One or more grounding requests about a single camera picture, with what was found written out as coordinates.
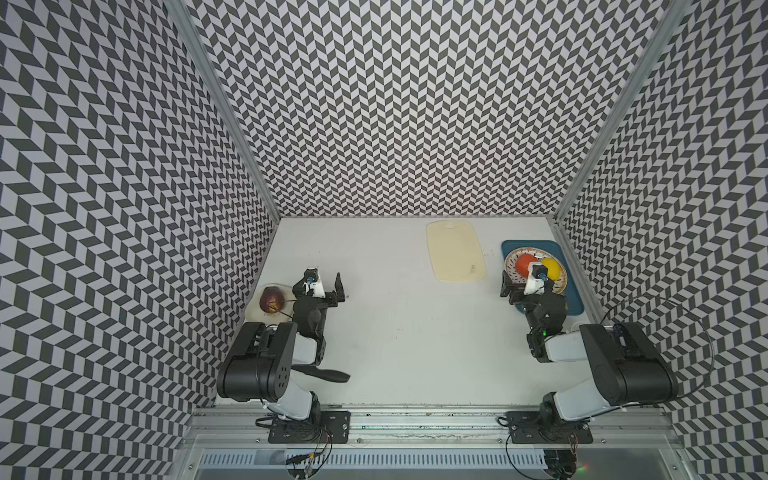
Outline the cream plastic cutting board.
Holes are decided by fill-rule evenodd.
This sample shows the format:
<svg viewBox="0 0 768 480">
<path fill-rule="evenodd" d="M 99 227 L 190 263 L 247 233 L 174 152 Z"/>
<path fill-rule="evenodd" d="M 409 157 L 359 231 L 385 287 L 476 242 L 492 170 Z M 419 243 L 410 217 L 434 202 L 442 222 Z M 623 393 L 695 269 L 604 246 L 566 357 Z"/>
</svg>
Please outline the cream plastic cutting board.
<svg viewBox="0 0 768 480">
<path fill-rule="evenodd" d="M 472 283 L 486 277 L 480 243 L 472 224 L 442 220 L 426 227 L 427 248 L 438 281 Z"/>
</svg>

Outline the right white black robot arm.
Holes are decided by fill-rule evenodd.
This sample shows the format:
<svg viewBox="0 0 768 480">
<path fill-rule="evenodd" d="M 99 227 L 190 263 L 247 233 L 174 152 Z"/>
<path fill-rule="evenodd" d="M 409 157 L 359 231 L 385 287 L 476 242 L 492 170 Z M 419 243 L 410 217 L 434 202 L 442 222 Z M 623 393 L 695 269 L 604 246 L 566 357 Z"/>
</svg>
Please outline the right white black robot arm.
<svg viewBox="0 0 768 480">
<path fill-rule="evenodd" d="M 565 332 L 566 298 L 554 292 L 543 265 L 536 264 L 524 283 L 504 271 L 500 295 L 525 314 L 526 342 L 535 360 L 585 362 L 590 368 L 588 379 L 543 397 L 534 425 L 571 426 L 623 407 L 678 398 L 680 385 L 671 366 L 638 324 L 590 323 Z"/>
</svg>

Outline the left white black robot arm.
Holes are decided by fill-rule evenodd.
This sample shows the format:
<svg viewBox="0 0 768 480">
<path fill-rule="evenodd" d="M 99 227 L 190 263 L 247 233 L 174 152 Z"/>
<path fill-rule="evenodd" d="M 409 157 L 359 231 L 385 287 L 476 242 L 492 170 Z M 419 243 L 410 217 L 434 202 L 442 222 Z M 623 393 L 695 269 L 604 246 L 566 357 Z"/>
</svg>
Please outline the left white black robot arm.
<svg viewBox="0 0 768 480">
<path fill-rule="evenodd" d="M 217 375 L 217 395 L 236 402 L 257 401 L 280 420 L 316 422 L 317 395 L 291 379 L 299 372 L 326 382 L 346 383 L 350 375 L 321 367 L 327 346 L 328 310 L 346 300 L 342 277 L 325 288 L 316 268 L 287 288 L 268 285 L 256 297 L 260 321 L 245 322 Z"/>
</svg>

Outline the patterned ceramic plate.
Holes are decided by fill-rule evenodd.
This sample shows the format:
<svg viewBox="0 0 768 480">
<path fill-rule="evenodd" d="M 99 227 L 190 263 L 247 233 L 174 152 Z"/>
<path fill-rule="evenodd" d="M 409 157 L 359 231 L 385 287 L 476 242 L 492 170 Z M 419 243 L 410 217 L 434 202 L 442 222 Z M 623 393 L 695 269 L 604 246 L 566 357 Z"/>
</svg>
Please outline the patterned ceramic plate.
<svg viewBox="0 0 768 480">
<path fill-rule="evenodd" d="M 511 282 L 522 285 L 526 293 L 543 293 L 551 288 L 556 294 L 564 294 L 569 284 L 569 274 L 563 260 L 549 251 L 522 247 L 505 256 L 505 272 Z"/>
</svg>

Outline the red tomato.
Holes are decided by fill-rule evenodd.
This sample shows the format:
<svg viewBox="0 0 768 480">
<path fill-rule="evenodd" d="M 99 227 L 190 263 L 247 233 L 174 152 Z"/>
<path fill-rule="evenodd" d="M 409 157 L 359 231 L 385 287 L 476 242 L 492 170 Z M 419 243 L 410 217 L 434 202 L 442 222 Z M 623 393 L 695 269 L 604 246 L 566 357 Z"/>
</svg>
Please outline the red tomato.
<svg viewBox="0 0 768 480">
<path fill-rule="evenodd" d="M 515 271 L 522 278 L 527 279 L 530 275 L 530 266 L 538 261 L 539 259 L 533 254 L 522 253 L 515 262 Z"/>
</svg>

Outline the dark red apple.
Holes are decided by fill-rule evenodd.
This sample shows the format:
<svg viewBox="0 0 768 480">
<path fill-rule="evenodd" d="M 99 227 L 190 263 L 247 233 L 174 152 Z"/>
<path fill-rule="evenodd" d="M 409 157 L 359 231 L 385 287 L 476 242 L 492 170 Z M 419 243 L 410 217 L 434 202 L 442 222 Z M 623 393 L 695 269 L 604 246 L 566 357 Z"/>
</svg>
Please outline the dark red apple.
<svg viewBox="0 0 768 480">
<path fill-rule="evenodd" d="M 266 314 L 277 314 L 284 310 L 286 297 L 283 290 L 277 286 L 267 286 L 259 297 L 259 308 Z"/>
</svg>

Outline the small white plate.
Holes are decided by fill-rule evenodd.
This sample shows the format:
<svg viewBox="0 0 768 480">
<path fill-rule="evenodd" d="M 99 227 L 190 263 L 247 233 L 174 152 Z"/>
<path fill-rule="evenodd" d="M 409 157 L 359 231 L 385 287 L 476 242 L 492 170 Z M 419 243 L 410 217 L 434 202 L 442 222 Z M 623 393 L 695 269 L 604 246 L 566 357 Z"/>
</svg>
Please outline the small white plate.
<svg viewBox="0 0 768 480">
<path fill-rule="evenodd" d="M 267 284 L 254 293 L 246 306 L 245 321 L 268 325 L 290 321 L 295 300 L 290 286 Z"/>
</svg>

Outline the yellow lemon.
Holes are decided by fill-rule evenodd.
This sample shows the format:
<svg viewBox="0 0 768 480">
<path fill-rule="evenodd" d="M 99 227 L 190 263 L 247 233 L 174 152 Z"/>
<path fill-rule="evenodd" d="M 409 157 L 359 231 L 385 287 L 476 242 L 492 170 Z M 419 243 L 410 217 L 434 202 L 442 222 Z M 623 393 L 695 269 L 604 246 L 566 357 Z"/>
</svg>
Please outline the yellow lemon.
<svg viewBox="0 0 768 480">
<path fill-rule="evenodd" d="M 542 258 L 540 263 L 547 269 L 547 278 L 553 282 L 558 281 L 562 276 L 560 263 L 554 258 Z"/>
</svg>

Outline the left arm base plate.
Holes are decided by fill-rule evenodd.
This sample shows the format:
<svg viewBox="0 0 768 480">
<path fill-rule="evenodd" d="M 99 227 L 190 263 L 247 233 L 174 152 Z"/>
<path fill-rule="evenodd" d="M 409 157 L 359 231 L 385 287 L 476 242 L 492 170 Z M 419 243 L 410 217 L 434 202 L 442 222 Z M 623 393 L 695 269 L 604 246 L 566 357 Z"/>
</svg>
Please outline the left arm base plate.
<svg viewBox="0 0 768 480">
<path fill-rule="evenodd" d="M 321 411 L 306 420 L 275 418 L 269 428 L 270 444 L 346 444 L 351 424 L 351 412 Z"/>
</svg>

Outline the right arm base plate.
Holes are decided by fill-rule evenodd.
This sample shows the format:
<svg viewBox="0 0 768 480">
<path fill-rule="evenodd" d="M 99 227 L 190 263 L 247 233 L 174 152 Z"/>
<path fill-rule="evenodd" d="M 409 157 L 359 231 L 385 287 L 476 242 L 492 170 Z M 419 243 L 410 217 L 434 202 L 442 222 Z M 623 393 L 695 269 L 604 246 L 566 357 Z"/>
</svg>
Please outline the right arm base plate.
<svg viewBox="0 0 768 480">
<path fill-rule="evenodd" d="M 508 411 L 504 415 L 513 444 L 554 445 L 584 444 L 594 442 L 589 425 L 585 421 L 542 420 L 538 412 Z"/>
</svg>

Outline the aluminium front rail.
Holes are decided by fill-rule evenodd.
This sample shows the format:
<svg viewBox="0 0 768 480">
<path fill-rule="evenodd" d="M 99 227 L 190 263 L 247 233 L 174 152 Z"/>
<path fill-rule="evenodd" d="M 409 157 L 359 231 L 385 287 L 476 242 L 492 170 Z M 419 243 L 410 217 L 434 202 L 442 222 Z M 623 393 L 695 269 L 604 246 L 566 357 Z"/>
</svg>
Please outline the aluminium front rail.
<svg viewBox="0 0 768 480">
<path fill-rule="evenodd" d="M 504 445 L 509 428 L 498 419 L 511 406 L 343 406 L 350 413 L 345 448 L 490 448 Z M 186 448 L 268 446 L 269 433 L 256 425 L 260 406 L 224 405 L 196 412 L 181 445 Z M 590 443 L 567 440 L 560 447 L 680 448 L 667 415 L 658 408 L 629 408 L 597 417 L 586 429 Z"/>
</svg>

